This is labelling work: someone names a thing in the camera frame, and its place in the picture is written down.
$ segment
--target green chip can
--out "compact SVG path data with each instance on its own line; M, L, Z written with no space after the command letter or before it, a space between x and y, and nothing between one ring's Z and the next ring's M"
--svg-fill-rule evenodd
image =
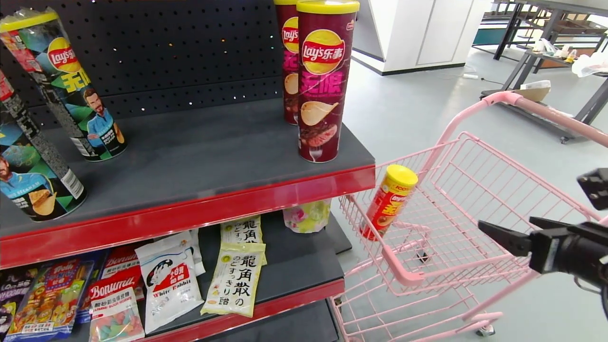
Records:
M76 58L55 11L21 9L3 18L0 40L36 81L85 159L103 161L125 150L125 137Z
M67 215L86 198L85 187L45 139L2 71L0 192L36 222Z

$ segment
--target pink shopping cart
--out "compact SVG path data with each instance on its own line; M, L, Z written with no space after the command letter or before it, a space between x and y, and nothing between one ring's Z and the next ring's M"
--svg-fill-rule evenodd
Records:
M538 276L528 258L514 257L477 229L484 220L520 232L536 229L531 215L557 221L600 220L541 177L458 124L496 102L516 105L608 147L608 136L513 92L497 92L452 119L437 144L376 169L376 189L340 197L359 236L389 164L418 174L392 226L373 242L361 237L369 259L345 275L346 291L333 309L347 341L433 341L463 332L487 335L501 312L485 310ZM480 302L479 285L494 295Z

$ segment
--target white pillar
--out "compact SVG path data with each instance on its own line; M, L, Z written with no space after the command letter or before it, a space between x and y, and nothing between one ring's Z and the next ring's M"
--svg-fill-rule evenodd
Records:
M492 5L492 0L369 2L384 61L356 51L353 58L381 74L464 65Z

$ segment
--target red shelf edge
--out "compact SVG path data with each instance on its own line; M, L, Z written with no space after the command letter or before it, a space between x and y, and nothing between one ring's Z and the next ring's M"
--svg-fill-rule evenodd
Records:
M254 187L0 239L0 270L110 248L371 189L375 165Z
M234 314L218 316L200 323L148 337L142 341L194 341L217 335L226 330L240 327L296 307L337 296L343 292L344 278L283 296L273 301L256 304L252 318Z

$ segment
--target man illustration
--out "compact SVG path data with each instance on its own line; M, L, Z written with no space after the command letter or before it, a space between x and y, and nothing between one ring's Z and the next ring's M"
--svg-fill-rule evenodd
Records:
M53 193L50 181L42 173L16 173L10 170L9 162L0 155L0 191L10 199L17 198L44 186Z
M89 139L93 146L103 145L101 137L114 125L114 119L108 112L108 109L103 106L102 100L95 89L89 88L85 90L83 97L89 107L95 111L95 117L86 124L89 133L87 139Z

